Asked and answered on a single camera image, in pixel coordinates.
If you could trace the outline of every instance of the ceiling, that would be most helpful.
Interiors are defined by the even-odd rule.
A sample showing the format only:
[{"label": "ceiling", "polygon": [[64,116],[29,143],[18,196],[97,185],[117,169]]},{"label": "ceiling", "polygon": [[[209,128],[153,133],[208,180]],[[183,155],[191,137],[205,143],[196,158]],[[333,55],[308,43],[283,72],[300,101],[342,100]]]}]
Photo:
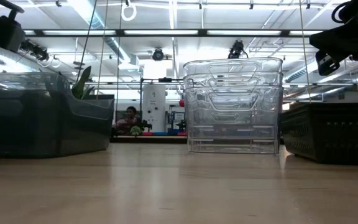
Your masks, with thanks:
[{"label": "ceiling", "polygon": [[[91,13],[93,8],[78,9],[73,4],[83,4],[88,0],[62,0],[62,7],[55,5],[55,0],[11,0],[23,7],[25,13],[18,14],[16,21],[24,30],[28,29],[88,29],[89,24],[83,19],[84,13]],[[105,21],[107,29],[304,29],[326,30],[337,27],[331,20],[333,9],[345,0],[310,0],[311,7],[306,8],[303,1],[300,11],[299,0],[254,0],[254,8],[250,10],[249,0],[131,0],[136,6],[137,14],[131,21],[121,17],[121,3],[125,1],[99,0],[96,13]],[[8,15],[9,10],[0,7],[0,16]],[[126,9],[127,17],[131,9]],[[297,69],[304,68],[313,61],[316,48],[302,38],[238,38],[238,37],[176,37],[175,60],[178,64],[178,77],[183,76],[182,66],[192,60],[227,58],[229,48],[235,40],[241,39],[250,57],[278,57],[284,60],[283,72],[288,75]],[[60,71],[69,78],[76,70],[73,61],[83,59],[86,66],[92,66],[93,76],[114,77],[131,75],[136,80],[138,73],[129,73],[118,69],[116,54],[100,37],[78,38],[76,49],[75,37],[31,37],[30,40],[48,48],[51,56],[61,61],[58,68],[49,66],[51,70]],[[121,37],[116,38],[120,47],[128,54],[137,55],[140,65],[150,60],[150,53],[155,48],[162,48],[167,55],[173,55],[171,37]],[[164,63],[168,70],[167,76],[173,77],[172,63]],[[310,72],[310,82],[318,82],[316,72]],[[292,82],[307,82],[307,77],[300,77]]]}]

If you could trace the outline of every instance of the white ceiling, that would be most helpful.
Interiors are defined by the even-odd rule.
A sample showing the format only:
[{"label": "white ceiling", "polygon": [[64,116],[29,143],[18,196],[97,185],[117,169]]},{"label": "white ceiling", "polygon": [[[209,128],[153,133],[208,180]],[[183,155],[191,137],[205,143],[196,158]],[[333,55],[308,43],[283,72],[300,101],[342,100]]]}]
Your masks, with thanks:
[{"label": "white ceiling", "polygon": [[[67,1],[60,1],[63,7],[54,6],[55,0],[11,0],[11,2],[25,9],[25,13],[18,14],[16,18],[23,29],[87,29],[89,26]],[[110,4],[115,4],[115,6],[107,7],[106,27],[108,29],[170,28],[169,0],[132,0],[133,4],[145,4],[149,7],[137,6],[136,17],[128,22],[121,19],[121,7],[117,6],[117,3],[120,2],[117,0],[109,1]],[[335,3],[327,9],[322,9],[329,2],[330,4]],[[312,21],[305,29],[324,30],[336,27],[337,24],[331,20],[331,13],[333,7],[341,2],[344,1],[311,0],[313,7],[311,9],[302,9],[303,23],[306,25],[309,21]],[[106,6],[104,6],[106,3],[106,0],[98,1],[97,11],[102,19],[106,15]],[[174,19],[176,29],[201,29],[202,21],[205,29],[301,29],[298,0],[283,0],[283,6],[295,7],[295,9],[288,10],[282,10],[283,6],[277,6],[280,0],[254,0],[254,10],[247,9],[248,5],[240,5],[249,3],[248,0],[203,0],[203,10],[198,9],[198,3],[199,0],[178,0],[177,18]],[[0,16],[8,14],[8,9],[0,7]],[[227,58],[229,48],[237,39],[239,38],[177,38],[179,76],[183,75],[181,66],[191,60]],[[86,41],[85,38],[78,39],[79,47],[75,56],[75,38],[38,37],[31,38],[31,40],[48,48],[48,52],[51,55],[56,55],[62,61],[61,67],[51,69],[59,70],[64,74],[71,74],[75,71],[75,66],[72,63],[75,58],[77,61],[81,60],[81,53]],[[117,41],[119,41],[127,54],[141,55],[141,58],[147,58],[148,51],[154,50],[156,47],[161,47],[165,54],[173,54],[172,39],[170,37],[122,37],[117,38]],[[243,38],[242,41],[246,46],[252,42],[252,38]],[[314,57],[317,49],[308,44],[308,39],[305,39],[305,43],[306,57],[309,60]],[[91,37],[88,39],[84,63],[93,66],[92,73],[95,76],[99,75],[99,71],[101,71],[102,76],[117,75],[117,57],[106,45],[104,45],[104,60],[100,70],[102,44],[101,38]],[[279,47],[277,44],[283,44],[284,46],[275,52]],[[303,41],[300,38],[256,38],[250,48],[247,49],[247,52],[249,52],[250,57],[273,56],[284,58],[285,56],[284,71],[289,71],[305,64]],[[168,76],[172,76],[172,74],[173,72],[169,70]]]}]

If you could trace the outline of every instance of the woman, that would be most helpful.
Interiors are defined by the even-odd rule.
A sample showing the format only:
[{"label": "woman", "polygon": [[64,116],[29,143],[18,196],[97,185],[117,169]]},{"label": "woman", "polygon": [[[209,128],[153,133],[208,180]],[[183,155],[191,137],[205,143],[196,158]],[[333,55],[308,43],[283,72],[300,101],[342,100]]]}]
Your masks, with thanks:
[{"label": "woman", "polygon": [[120,134],[130,134],[131,127],[136,124],[136,109],[133,106],[127,108],[127,118],[120,119],[116,123],[116,129]]}]

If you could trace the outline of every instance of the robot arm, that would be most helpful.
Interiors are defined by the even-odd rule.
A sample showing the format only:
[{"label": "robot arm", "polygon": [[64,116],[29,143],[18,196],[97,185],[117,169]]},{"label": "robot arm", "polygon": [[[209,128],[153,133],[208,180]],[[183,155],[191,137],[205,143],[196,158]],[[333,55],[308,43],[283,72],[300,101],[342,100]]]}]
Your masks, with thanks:
[{"label": "robot arm", "polygon": [[319,49],[316,53],[318,71],[326,76],[336,71],[339,62],[351,57],[358,60],[358,0],[351,0],[335,8],[332,19],[343,26],[326,30],[310,37],[310,44]]}]

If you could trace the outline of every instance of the security camera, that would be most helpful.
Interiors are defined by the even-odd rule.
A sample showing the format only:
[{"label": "security camera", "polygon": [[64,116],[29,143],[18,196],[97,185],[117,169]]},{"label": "security camera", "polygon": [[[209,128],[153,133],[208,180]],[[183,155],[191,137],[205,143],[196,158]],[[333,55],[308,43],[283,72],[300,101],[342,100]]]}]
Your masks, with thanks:
[{"label": "security camera", "polygon": [[164,53],[162,52],[162,49],[155,49],[152,58],[155,61],[162,61],[164,59]]}]

